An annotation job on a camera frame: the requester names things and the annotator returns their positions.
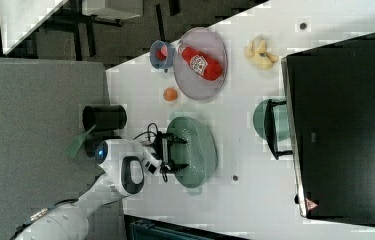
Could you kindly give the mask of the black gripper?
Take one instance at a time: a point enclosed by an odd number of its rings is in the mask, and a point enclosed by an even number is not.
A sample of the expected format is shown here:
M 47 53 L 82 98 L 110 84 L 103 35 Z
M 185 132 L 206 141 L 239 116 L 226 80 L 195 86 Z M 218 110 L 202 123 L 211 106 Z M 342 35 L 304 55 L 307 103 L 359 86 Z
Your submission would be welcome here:
M 181 137 L 178 137 L 177 135 L 173 133 L 167 134 L 167 139 L 173 143 L 177 144 L 186 144 L 187 141 L 184 140 Z M 160 160 L 162 161 L 162 167 L 167 172 L 178 172 L 186 167 L 189 166 L 189 164 L 172 164 L 169 163 L 169 150 L 168 150 L 168 141 L 165 138 L 164 134 L 162 132 L 158 132 L 155 140 L 153 141 L 153 148 L 156 152 L 156 154 L 159 156 Z

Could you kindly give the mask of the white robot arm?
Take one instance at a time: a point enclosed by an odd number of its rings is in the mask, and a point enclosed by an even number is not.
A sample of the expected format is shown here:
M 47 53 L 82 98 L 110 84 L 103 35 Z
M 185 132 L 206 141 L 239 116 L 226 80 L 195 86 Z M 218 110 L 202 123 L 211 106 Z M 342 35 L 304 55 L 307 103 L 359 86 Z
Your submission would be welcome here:
M 41 209 L 19 226 L 10 240 L 84 240 L 89 217 L 100 207 L 141 192 L 147 174 L 174 173 L 185 166 L 170 159 L 173 144 L 187 141 L 160 133 L 150 141 L 108 139 L 95 150 L 96 164 L 104 173 L 77 199 Z

